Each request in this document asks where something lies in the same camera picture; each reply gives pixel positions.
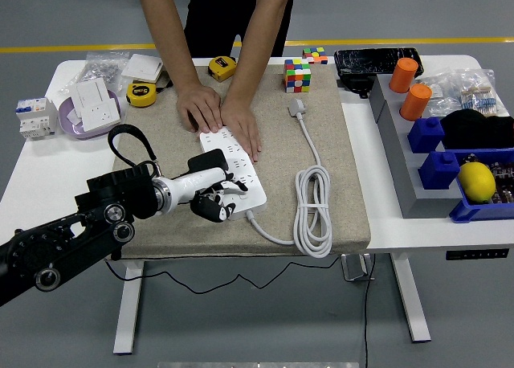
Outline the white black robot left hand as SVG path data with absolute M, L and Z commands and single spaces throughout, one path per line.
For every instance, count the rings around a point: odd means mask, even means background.
M 175 179 L 155 178 L 156 215 L 172 213 L 179 204 L 188 204 L 191 211 L 208 221 L 221 223 L 230 218 L 235 202 L 224 203 L 226 194 L 245 195 L 248 188 L 233 173 L 214 167 Z

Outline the person's left hand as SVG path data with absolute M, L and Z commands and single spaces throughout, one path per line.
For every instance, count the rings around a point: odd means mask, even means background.
M 225 100 L 221 106 L 221 118 L 249 158 L 257 162 L 262 151 L 262 142 L 250 104 L 242 100 Z

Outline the person's right hand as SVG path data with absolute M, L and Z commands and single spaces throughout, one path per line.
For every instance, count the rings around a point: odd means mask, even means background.
M 185 84 L 177 89 L 177 111 L 186 130 L 216 133 L 222 128 L 221 98 L 211 87 Z

